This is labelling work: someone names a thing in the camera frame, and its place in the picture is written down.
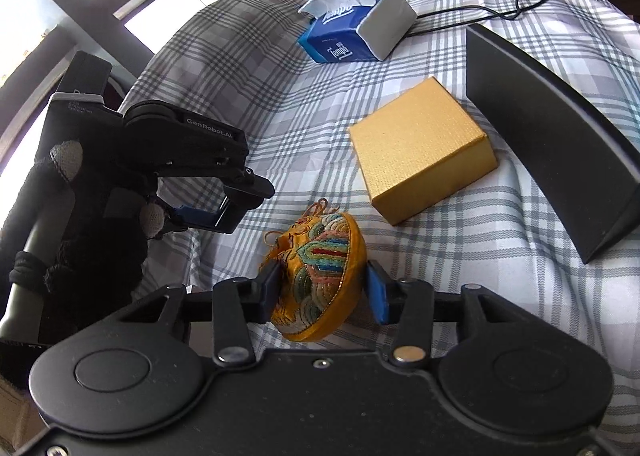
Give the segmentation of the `black gloved left hand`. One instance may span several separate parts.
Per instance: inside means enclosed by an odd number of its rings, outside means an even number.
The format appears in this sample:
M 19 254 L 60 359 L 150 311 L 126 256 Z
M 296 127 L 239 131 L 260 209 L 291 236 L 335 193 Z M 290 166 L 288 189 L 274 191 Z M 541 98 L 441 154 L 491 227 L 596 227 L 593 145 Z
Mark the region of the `black gloved left hand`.
M 165 214 L 84 165 L 77 141 L 32 166 L 1 228 L 1 338 L 53 344 L 130 305 Z

